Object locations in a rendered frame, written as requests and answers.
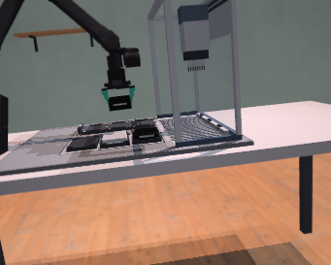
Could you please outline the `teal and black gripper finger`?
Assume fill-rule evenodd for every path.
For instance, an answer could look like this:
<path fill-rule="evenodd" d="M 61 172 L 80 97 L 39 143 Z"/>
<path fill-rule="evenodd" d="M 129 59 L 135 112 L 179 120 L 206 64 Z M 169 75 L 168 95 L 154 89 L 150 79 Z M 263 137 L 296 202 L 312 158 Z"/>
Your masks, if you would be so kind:
<path fill-rule="evenodd" d="M 101 91 L 103 96 L 105 97 L 107 103 L 108 103 L 108 106 L 109 106 L 109 95 L 108 95 L 108 89 L 107 90 L 103 90 Z"/>
<path fill-rule="evenodd" d="M 132 98 L 133 98 L 133 95 L 134 95 L 135 87 L 129 88 L 129 90 L 130 90 L 130 100 L 131 100 L 131 106 L 132 106 Z"/>

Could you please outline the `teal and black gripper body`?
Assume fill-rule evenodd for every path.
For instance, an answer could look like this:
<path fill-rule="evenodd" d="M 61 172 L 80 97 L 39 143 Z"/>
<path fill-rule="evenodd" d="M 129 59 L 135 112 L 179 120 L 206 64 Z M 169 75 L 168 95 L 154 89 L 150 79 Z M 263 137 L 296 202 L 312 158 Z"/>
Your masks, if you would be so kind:
<path fill-rule="evenodd" d="M 118 86 L 114 86 L 112 83 L 104 83 L 104 86 L 106 88 L 102 88 L 101 90 L 107 90 L 107 89 L 123 89 L 123 88 L 133 88 L 135 87 L 135 85 L 130 85 L 131 82 L 130 81 L 126 81 L 124 83 L 122 83 L 121 85 Z M 130 86 L 129 86 L 130 85 Z"/>

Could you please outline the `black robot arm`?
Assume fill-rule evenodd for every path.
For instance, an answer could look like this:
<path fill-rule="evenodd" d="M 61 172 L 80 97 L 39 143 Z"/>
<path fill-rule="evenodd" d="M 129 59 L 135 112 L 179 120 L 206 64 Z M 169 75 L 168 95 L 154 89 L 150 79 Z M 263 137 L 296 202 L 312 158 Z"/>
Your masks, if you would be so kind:
<path fill-rule="evenodd" d="M 49 0 L 97 41 L 110 56 L 107 56 L 108 81 L 114 86 L 126 82 L 122 58 L 126 68 L 141 66 L 137 48 L 121 48 L 119 37 L 112 30 L 98 22 L 73 0 Z M 4 0 L 0 7 L 0 49 L 24 0 Z M 123 52 L 122 52 L 123 51 Z"/>

